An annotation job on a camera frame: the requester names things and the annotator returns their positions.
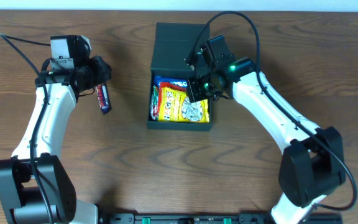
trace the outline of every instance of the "yellow wrapper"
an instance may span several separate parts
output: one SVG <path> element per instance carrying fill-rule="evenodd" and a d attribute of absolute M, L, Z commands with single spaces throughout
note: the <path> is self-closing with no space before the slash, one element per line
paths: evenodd
<path fill-rule="evenodd" d="M 190 103 L 184 91 L 163 87 L 158 121 L 208 123 L 208 100 Z"/>

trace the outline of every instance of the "box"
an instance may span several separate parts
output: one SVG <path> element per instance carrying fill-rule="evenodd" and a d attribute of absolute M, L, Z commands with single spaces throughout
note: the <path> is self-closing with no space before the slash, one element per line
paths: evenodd
<path fill-rule="evenodd" d="M 193 71 L 186 63 L 185 58 L 188 56 L 195 39 L 204 27 L 204 24 L 176 24 L 158 22 L 155 31 L 155 43 L 153 59 L 150 66 L 150 96 L 148 111 L 148 129 L 171 129 L 187 131 L 209 131 L 212 128 L 212 100 L 208 101 L 209 123 L 179 123 L 154 121 L 150 115 L 150 103 L 154 77 L 156 75 L 168 78 L 187 79 L 195 76 Z M 209 39 L 209 27 L 203 32 L 198 45 Z"/>

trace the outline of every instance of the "blue wrapper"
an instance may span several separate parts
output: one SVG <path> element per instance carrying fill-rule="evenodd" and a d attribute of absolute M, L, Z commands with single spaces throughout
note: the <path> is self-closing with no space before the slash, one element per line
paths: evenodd
<path fill-rule="evenodd" d="M 98 92 L 98 100 L 99 100 L 99 106 L 100 110 L 103 114 L 106 114 L 111 110 L 111 104 L 110 104 L 110 98 L 109 98 L 109 92 L 107 90 L 106 83 L 99 84 L 97 87 Z"/>
<path fill-rule="evenodd" d="M 165 78 L 165 77 L 160 77 L 160 76 L 156 76 L 154 78 L 154 85 L 156 85 L 158 88 L 160 88 L 160 83 L 162 82 L 168 82 L 183 88 L 187 88 L 187 82 L 186 80 L 181 80 L 178 78 Z"/>

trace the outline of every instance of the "white background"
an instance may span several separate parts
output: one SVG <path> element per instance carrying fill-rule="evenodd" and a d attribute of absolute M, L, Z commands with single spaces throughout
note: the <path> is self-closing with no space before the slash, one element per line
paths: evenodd
<path fill-rule="evenodd" d="M 358 0 L 0 0 L 0 9 L 358 12 Z"/>

